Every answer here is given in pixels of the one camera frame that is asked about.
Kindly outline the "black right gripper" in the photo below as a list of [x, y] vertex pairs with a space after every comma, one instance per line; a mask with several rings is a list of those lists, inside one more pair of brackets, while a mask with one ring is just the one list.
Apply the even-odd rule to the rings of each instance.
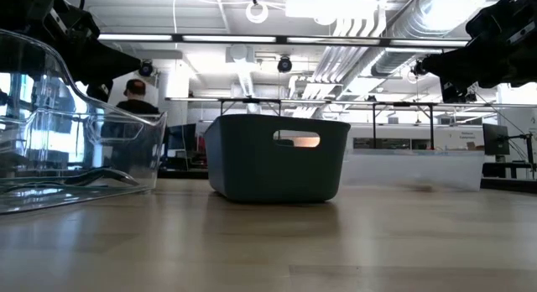
[[438, 76], [444, 103], [467, 102], [469, 88], [537, 82], [537, 0], [499, 0], [466, 26], [465, 47], [429, 55], [421, 70]]

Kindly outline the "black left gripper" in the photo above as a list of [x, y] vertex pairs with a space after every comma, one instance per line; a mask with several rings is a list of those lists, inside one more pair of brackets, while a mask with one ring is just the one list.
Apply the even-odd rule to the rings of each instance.
[[103, 84], [139, 70], [141, 60], [97, 41], [101, 31], [86, 0], [0, 0], [0, 29], [53, 47], [66, 63], [79, 60], [81, 82]]

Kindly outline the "person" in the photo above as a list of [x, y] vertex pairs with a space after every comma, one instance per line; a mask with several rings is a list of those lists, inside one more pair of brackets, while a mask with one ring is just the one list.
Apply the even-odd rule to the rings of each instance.
[[[116, 107], [136, 115], [149, 115], [149, 120], [154, 121], [155, 116], [160, 111], [154, 105], [144, 100], [146, 95], [146, 84], [139, 79], [128, 80], [123, 94], [127, 97], [125, 101], [119, 102]], [[138, 123], [105, 122], [102, 126], [102, 136], [104, 138], [131, 138], [140, 129]], [[112, 150], [111, 164], [115, 169], [129, 172], [136, 165], [147, 166], [151, 160], [152, 150], [150, 145], [154, 141], [146, 139], [146, 133], [140, 133], [138, 138], [130, 142], [116, 144]]]

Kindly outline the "black computer monitor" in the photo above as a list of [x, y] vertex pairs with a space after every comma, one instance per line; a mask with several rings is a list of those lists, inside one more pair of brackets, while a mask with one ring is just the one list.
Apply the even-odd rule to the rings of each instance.
[[484, 123], [482, 132], [485, 155], [510, 155], [507, 127]]
[[167, 128], [166, 153], [168, 157], [192, 158], [196, 151], [196, 124]]

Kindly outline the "translucent white plastic container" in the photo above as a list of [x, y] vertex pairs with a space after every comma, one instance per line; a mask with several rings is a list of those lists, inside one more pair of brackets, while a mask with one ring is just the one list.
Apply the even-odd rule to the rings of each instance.
[[341, 183], [478, 191], [484, 160], [482, 151], [354, 149], [345, 154]]

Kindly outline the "dark office desk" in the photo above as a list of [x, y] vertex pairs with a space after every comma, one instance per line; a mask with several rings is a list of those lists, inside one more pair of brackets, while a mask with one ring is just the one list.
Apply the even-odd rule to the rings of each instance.
[[[528, 170], [531, 173], [531, 179], [519, 179], [518, 169]], [[480, 188], [537, 195], [537, 164], [484, 163]]]

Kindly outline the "long linear ceiling light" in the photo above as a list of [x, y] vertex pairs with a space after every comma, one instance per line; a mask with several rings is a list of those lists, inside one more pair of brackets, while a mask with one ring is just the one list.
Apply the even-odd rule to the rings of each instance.
[[140, 43], [326, 45], [432, 49], [455, 49], [464, 47], [467, 44], [467, 40], [465, 39], [397, 39], [235, 34], [101, 34], [98, 39], [107, 42]]

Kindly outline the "clear plastic tray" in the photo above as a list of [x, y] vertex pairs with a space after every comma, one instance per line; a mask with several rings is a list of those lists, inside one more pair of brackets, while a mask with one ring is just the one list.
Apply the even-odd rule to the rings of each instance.
[[[147, 166], [129, 172], [140, 186], [15, 190], [0, 194], [0, 215], [151, 190], [156, 185], [165, 113], [149, 120], [89, 97], [78, 88], [60, 55], [28, 36], [0, 29], [0, 180], [65, 180], [91, 169], [115, 169], [116, 144], [146, 133], [154, 141]], [[138, 123], [131, 138], [104, 138], [105, 122]]]

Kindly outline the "dark teal plastic bin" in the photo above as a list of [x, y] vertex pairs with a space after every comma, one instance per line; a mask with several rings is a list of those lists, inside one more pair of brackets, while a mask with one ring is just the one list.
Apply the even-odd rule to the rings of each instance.
[[[351, 125], [261, 114], [218, 117], [204, 133], [208, 179], [227, 199], [245, 203], [323, 202], [339, 190]], [[281, 130], [316, 133], [315, 147], [278, 141]]]

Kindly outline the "black metal frame stand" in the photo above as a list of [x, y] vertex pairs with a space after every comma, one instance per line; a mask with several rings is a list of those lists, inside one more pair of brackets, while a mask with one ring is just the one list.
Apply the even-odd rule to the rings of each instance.
[[428, 111], [424, 112], [426, 116], [430, 119], [430, 149], [435, 148], [435, 136], [434, 136], [434, 107], [437, 106], [436, 102], [373, 102], [372, 103], [372, 113], [373, 113], [373, 148], [377, 148], [377, 106], [383, 107], [417, 107], [421, 110], [422, 107], [428, 107]]
[[278, 116], [282, 115], [282, 101], [280, 99], [271, 99], [271, 98], [257, 98], [257, 97], [237, 97], [237, 98], [217, 98], [216, 99], [220, 103], [220, 115], [223, 115], [227, 112], [226, 109], [224, 109], [224, 103], [230, 102], [231, 105], [229, 108], [232, 107], [237, 102], [240, 102], [242, 104], [261, 104], [266, 103], [268, 107]]

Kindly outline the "silver ventilation duct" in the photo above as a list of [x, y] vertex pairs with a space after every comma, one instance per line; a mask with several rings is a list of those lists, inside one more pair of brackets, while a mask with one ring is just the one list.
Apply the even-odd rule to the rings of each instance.
[[478, 0], [414, 0], [388, 29], [389, 38], [443, 38], [468, 20]]

